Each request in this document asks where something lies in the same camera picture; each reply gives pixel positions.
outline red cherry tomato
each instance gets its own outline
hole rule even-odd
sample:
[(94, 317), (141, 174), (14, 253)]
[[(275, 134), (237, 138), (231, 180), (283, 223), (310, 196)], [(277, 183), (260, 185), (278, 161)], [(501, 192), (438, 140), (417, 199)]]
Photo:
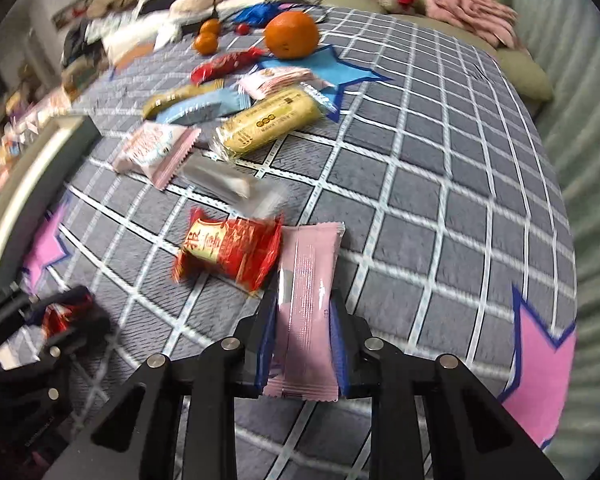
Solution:
[(235, 27), (235, 33), (240, 34), (241, 36), (246, 36), (251, 32), (251, 27), (246, 23), (239, 23), (237, 27)]

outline metal screw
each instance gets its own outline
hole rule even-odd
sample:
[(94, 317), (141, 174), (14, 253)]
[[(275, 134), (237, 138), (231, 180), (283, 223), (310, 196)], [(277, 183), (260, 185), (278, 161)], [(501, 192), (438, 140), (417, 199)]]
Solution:
[(447, 368), (449, 370), (456, 368), (458, 366), (458, 358), (455, 355), (444, 354), (440, 356), (440, 364), (443, 368)]
[(381, 350), (384, 342), (379, 337), (370, 337), (365, 341), (365, 346), (368, 350)]
[(149, 368), (160, 368), (163, 364), (165, 364), (165, 362), (167, 362), (167, 358), (162, 354), (150, 355), (146, 360)]
[(237, 337), (227, 337), (222, 339), (220, 346), (225, 350), (235, 350), (240, 346), (240, 340)]

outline yellow wrapped snack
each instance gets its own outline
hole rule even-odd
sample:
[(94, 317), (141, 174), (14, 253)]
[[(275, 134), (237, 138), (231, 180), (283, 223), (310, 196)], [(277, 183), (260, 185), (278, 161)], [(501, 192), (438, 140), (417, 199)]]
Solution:
[(234, 158), (295, 128), (307, 126), (331, 109), (323, 94), (300, 83), (276, 92), (225, 121), (216, 130), (211, 145), (223, 158)]
[(181, 88), (174, 88), (163, 94), (152, 96), (142, 108), (142, 118), (145, 120), (154, 120), (163, 110), (173, 106), (184, 99), (206, 94), (224, 88), (224, 79), (215, 79), (203, 85), (187, 85)]

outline small orange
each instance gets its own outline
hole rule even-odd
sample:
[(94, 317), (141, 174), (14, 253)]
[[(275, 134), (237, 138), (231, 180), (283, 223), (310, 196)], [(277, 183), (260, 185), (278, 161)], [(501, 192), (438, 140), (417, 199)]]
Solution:
[(220, 20), (216, 18), (206, 20), (206, 22), (202, 24), (202, 27), (200, 27), (200, 34), (203, 34), (204, 32), (211, 32), (215, 36), (220, 36), (221, 31), (222, 25), (220, 25)]
[(264, 42), (278, 59), (299, 59), (312, 54), (320, 41), (314, 19), (299, 10), (277, 15), (264, 29)]
[(203, 56), (211, 56), (218, 50), (218, 37), (210, 32), (203, 32), (196, 37), (193, 47)]

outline green curtain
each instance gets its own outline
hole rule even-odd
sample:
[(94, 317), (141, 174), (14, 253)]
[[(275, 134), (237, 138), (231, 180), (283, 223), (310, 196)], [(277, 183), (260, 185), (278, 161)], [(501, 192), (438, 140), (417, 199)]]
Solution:
[(536, 120), (558, 174), (576, 251), (578, 343), (547, 450), (566, 480), (600, 462), (600, 12), (591, 0), (511, 0), (518, 33), (555, 98)]

